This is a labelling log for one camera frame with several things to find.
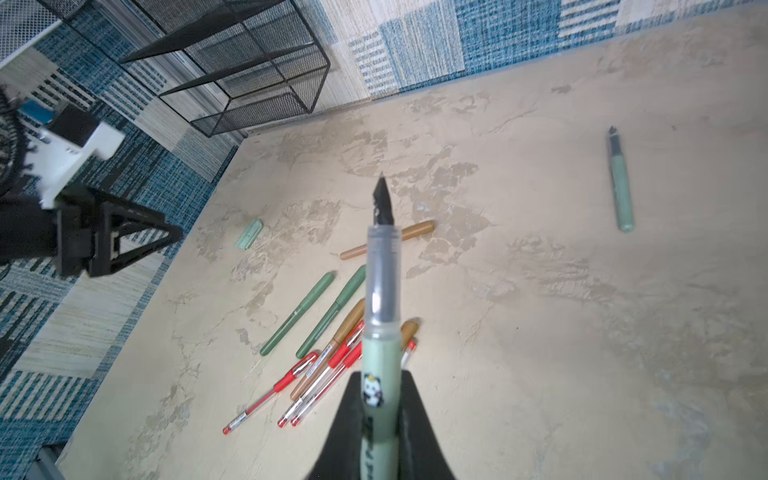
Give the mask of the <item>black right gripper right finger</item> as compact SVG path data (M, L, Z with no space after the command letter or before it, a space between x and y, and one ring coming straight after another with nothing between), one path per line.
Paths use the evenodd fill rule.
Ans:
M401 371L399 479L455 479L422 403L412 374Z

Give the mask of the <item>light green pen cap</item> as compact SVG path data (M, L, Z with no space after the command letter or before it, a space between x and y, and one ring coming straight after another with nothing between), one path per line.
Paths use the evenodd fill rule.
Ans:
M243 233L235 243L235 246L241 250L248 250L263 229L263 222L260 219L252 220L244 229Z

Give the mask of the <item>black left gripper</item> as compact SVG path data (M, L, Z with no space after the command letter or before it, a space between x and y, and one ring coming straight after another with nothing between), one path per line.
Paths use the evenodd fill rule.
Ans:
M86 272L90 277L112 275L182 239L180 227L163 213L83 185L64 187L51 208L56 247L53 264L62 277ZM120 237L154 229L163 238L120 252Z

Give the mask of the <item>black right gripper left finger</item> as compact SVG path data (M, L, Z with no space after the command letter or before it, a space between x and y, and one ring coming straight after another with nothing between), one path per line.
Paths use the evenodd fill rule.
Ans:
M361 374L354 372L347 381L321 452L307 479L360 478L362 439Z

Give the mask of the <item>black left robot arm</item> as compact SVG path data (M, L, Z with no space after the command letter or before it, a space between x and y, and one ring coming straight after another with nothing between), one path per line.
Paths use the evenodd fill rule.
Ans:
M54 206L1 200L1 263L51 258L61 276L112 275L183 237L163 213L107 192L68 186Z

